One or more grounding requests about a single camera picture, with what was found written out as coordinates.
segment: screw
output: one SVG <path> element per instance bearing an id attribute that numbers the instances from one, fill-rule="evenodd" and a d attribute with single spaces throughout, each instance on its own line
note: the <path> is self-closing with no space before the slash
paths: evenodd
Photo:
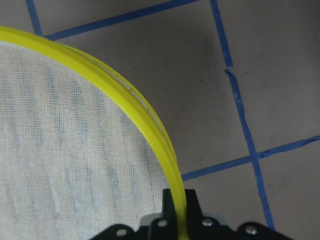
<path id="1" fill-rule="evenodd" d="M 202 225 L 205 227 L 212 227 L 214 225 L 214 222 L 210 218 L 204 218 L 202 220 Z"/>
<path id="2" fill-rule="evenodd" d="M 117 236 L 117 237 L 123 237 L 123 236 L 125 236 L 127 234 L 127 230 L 126 229 L 119 229 L 119 230 L 117 230 L 116 232 L 115 232 L 115 235 Z"/>
<path id="3" fill-rule="evenodd" d="M 254 226 L 249 225 L 245 228 L 245 232 L 250 235 L 256 235 L 258 233 L 258 230 Z"/>
<path id="4" fill-rule="evenodd" d="M 160 228 L 164 228 L 168 225 L 168 221 L 165 219 L 161 219 L 160 221 L 158 221 L 158 227 Z"/>

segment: gray floor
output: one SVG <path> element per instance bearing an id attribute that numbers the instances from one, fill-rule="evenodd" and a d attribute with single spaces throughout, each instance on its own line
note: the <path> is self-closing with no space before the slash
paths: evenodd
<path id="1" fill-rule="evenodd" d="M 163 121 L 204 212 L 232 228 L 252 220 L 319 239 L 320 1 L 218 1 L 257 154 L 225 73 L 215 1 L 184 2 L 157 12 L 166 1 L 10 0 L 0 3 L 0 24 L 83 50 L 135 85 Z"/>

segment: black mechanical part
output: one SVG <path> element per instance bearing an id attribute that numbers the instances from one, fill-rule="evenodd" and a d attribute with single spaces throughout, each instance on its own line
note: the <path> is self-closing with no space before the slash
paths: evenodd
<path id="1" fill-rule="evenodd" d="M 187 230 L 190 240 L 292 240 L 256 222 L 242 224 L 237 231 L 221 225 L 216 219 L 204 216 L 196 191 L 186 189 Z M 170 189 L 162 192 L 162 216 L 134 232 L 123 224 L 115 224 L 91 240 L 177 240 L 177 219 Z"/>

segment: concrete floor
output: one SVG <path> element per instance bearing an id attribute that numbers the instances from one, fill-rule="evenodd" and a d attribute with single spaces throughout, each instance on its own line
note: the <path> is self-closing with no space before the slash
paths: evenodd
<path id="1" fill-rule="evenodd" d="M 1 25 L 83 50 L 145 96 L 204 212 L 319 239 L 320 1 L 0 5 Z"/>

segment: woven fabric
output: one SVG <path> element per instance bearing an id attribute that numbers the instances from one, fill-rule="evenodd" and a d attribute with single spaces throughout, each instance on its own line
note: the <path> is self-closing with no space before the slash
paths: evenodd
<path id="1" fill-rule="evenodd" d="M 143 135 L 104 93 L 0 41 L 0 239 L 86 240 L 161 211 L 168 187 Z"/>

